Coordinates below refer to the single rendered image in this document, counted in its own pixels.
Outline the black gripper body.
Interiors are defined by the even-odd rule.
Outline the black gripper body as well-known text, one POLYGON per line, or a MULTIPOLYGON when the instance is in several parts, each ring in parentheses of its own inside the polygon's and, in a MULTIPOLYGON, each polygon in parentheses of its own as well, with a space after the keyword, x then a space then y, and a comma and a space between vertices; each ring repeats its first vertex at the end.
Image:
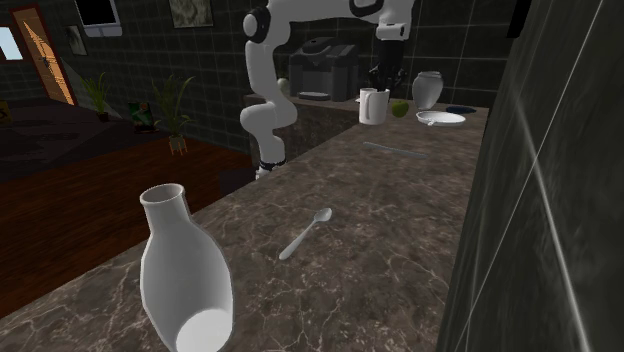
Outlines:
POLYGON ((405 42, 403 40, 382 40, 379 44, 378 69, 381 73, 397 73, 402 64, 405 42))

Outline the white mug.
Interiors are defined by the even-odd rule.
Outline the white mug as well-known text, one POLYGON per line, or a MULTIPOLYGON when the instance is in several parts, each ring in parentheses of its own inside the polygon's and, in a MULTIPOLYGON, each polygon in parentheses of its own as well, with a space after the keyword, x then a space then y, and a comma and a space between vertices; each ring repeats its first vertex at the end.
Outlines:
POLYGON ((390 91, 361 88, 359 92, 359 122, 365 125, 381 125, 386 120, 390 91))

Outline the grey round jar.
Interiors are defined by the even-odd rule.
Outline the grey round jar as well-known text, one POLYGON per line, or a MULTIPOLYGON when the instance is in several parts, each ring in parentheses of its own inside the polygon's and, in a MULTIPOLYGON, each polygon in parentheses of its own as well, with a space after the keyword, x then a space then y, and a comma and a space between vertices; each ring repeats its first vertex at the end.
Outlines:
POLYGON ((434 106, 443 89, 443 78, 438 71, 420 72, 412 83, 412 98, 419 110, 434 106))

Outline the black coffee machine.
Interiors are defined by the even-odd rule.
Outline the black coffee machine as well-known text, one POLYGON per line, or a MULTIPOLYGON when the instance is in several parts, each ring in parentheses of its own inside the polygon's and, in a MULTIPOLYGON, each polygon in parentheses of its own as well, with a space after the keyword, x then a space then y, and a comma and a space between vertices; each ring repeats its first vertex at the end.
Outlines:
POLYGON ((347 101, 359 93, 355 44, 336 37, 305 42, 289 57, 290 95, 308 100, 347 101))

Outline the white shallow dish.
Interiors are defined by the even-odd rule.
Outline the white shallow dish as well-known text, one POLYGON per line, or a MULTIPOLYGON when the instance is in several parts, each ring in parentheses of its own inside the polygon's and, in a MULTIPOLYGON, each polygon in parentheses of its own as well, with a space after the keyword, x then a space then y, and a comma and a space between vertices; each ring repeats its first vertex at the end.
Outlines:
POLYGON ((462 115, 445 111, 419 111, 416 117, 420 123, 438 127, 460 126, 466 121, 462 115))

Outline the grey knife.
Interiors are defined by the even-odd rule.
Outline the grey knife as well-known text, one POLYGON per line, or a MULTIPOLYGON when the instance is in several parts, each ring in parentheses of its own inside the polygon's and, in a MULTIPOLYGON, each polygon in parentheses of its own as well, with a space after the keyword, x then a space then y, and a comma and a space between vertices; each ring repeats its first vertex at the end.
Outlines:
POLYGON ((405 155, 405 156, 410 156, 410 157, 415 157, 415 158, 419 158, 419 159, 425 159, 425 158, 428 157, 427 154, 413 152, 413 151, 408 151, 408 150, 403 150, 403 149, 398 149, 398 148, 393 148, 393 147, 388 147, 388 146, 384 146, 384 145, 380 145, 380 144, 376 144, 376 143, 372 143, 372 142, 366 142, 365 141, 362 144, 364 146, 366 146, 366 147, 379 149, 379 150, 390 151, 390 152, 393 152, 393 153, 397 153, 397 154, 401 154, 401 155, 405 155))

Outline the white spoon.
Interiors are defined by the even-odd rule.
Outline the white spoon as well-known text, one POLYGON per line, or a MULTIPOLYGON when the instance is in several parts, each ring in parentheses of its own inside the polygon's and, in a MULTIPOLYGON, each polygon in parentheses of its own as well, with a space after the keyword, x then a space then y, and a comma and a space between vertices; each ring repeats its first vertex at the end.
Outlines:
POLYGON ((308 232, 314 225, 319 222, 327 222, 331 219, 333 210, 331 208, 323 208, 317 211, 313 217, 312 222, 302 231, 278 256, 280 260, 288 259, 293 252, 299 247, 301 242, 305 239, 308 232))

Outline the tall potted plant on stand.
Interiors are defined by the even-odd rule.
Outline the tall potted plant on stand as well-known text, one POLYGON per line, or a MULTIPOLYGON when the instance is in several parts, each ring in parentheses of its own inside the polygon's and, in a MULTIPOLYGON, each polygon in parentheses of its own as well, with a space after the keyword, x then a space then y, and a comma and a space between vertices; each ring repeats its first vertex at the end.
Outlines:
POLYGON ((187 78, 183 83, 170 75, 164 82, 164 86, 159 89, 152 82, 152 89, 155 100, 159 105, 166 121, 167 128, 170 132, 169 148, 171 154, 179 152, 183 155, 188 151, 184 136, 181 134, 181 128, 188 122, 193 122, 188 115, 182 114, 180 111, 180 103, 187 85, 194 79, 194 76, 187 78))

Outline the green framed picture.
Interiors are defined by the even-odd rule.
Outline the green framed picture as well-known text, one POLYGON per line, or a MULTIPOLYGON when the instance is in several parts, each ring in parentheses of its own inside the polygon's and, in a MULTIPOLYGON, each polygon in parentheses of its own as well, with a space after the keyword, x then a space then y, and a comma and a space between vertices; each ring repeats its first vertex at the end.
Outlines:
POLYGON ((148 102, 129 102, 128 107, 135 133, 158 131, 148 102))

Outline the large white vase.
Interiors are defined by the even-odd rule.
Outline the large white vase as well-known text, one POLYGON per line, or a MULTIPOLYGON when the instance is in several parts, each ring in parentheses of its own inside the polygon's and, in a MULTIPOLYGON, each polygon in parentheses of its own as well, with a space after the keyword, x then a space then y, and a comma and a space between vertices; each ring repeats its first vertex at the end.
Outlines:
POLYGON ((176 183, 140 195, 150 236, 141 258, 143 308, 170 352, 219 352, 234 324, 231 273, 217 242, 192 220, 176 183))

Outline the small potted plant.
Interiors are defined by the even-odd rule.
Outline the small potted plant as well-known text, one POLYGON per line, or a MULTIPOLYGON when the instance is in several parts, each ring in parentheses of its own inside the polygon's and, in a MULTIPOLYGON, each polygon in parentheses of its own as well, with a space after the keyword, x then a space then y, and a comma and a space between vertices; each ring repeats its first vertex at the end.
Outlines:
POLYGON ((101 122, 108 122, 109 113, 105 111, 105 105, 109 86, 104 82, 104 75, 105 73, 101 73, 97 81, 92 78, 81 78, 81 83, 92 100, 98 119, 101 122))

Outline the orange wooden door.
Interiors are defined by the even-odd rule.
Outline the orange wooden door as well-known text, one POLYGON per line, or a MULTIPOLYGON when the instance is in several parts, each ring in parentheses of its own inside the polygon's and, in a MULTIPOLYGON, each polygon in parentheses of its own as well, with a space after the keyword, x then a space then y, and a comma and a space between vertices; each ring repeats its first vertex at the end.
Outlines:
POLYGON ((40 83, 48 98, 77 106, 61 57, 53 45, 41 9, 37 3, 31 3, 9 10, 11 18, 21 35, 30 55, 40 83))

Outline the bright window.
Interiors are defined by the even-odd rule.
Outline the bright window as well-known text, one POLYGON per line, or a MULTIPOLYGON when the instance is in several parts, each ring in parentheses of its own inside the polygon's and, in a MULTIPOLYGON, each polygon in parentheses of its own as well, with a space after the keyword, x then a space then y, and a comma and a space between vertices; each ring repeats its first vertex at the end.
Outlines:
POLYGON ((21 61, 23 59, 16 39, 7 26, 0 26, 0 50, 6 61, 21 61))

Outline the grey wall picture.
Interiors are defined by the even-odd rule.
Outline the grey wall picture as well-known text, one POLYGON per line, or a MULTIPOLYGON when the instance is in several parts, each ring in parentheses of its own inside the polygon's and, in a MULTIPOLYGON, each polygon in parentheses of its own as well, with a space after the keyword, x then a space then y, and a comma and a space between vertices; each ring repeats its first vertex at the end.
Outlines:
POLYGON ((175 28, 214 25, 211 0, 168 0, 175 28))

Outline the small dark wall picture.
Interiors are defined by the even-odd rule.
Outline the small dark wall picture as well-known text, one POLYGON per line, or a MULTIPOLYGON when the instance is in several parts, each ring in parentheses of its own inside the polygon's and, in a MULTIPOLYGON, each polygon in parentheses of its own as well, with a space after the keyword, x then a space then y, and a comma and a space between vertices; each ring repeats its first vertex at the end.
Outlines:
POLYGON ((82 35, 77 25, 64 27, 65 36, 68 40, 71 52, 76 56, 87 56, 88 52, 83 42, 82 35))

